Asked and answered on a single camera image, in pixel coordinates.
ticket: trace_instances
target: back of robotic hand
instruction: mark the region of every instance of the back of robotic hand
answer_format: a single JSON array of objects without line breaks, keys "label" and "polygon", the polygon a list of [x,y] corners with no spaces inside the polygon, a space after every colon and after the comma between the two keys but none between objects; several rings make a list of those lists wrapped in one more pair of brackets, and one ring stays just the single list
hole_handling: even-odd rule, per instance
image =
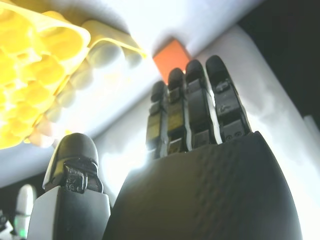
[{"label": "back of robotic hand", "polygon": [[91,139],[66,136],[35,202],[28,240],[301,240],[287,182],[252,133],[218,56],[192,60],[152,89],[148,163],[126,178],[110,215]]}]

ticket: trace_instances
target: green light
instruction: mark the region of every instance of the green light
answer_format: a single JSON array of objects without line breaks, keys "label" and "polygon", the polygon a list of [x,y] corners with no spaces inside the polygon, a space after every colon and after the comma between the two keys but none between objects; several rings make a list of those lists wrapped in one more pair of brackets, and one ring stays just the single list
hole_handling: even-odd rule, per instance
[{"label": "green light", "polygon": [[27,238],[27,232],[24,229],[20,229],[19,236],[26,239]]}]

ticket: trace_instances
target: dark floor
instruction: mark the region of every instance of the dark floor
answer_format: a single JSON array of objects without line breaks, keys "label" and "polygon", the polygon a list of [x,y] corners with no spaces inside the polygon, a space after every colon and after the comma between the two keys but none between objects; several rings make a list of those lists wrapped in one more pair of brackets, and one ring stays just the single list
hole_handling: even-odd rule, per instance
[{"label": "dark floor", "polygon": [[[320,21],[316,0],[267,0],[240,26],[251,36],[302,116],[313,115],[320,126]],[[0,189],[0,209],[14,214],[19,188],[29,183],[38,194],[44,175]]]}]

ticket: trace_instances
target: orange block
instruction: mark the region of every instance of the orange block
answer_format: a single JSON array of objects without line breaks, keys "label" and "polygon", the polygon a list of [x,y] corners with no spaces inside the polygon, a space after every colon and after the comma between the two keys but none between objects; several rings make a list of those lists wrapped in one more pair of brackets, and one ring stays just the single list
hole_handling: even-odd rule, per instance
[{"label": "orange block", "polygon": [[162,50],[153,57],[163,81],[168,84],[169,73],[172,69],[180,68],[186,70],[188,62],[191,60],[188,52],[178,40],[173,39]]}]

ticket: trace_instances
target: yellow egg tray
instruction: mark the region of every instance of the yellow egg tray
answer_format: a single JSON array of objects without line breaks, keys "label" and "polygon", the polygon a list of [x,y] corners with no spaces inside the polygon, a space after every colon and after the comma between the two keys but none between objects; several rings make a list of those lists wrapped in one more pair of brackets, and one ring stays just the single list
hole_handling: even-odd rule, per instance
[{"label": "yellow egg tray", "polygon": [[32,136],[88,53],[90,34],[54,11],[0,1],[0,149]]},{"label": "yellow egg tray", "polygon": [[91,41],[89,43],[89,47],[91,49],[97,43],[106,41],[116,44],[124,49],[137,52],[143,58],[146,58],[147,56],[146,52],[138,46],[138,44],[129,34],[119,31],[111,26],[96,20],[88,20],[81,27],[88,30],[91,35]]}]

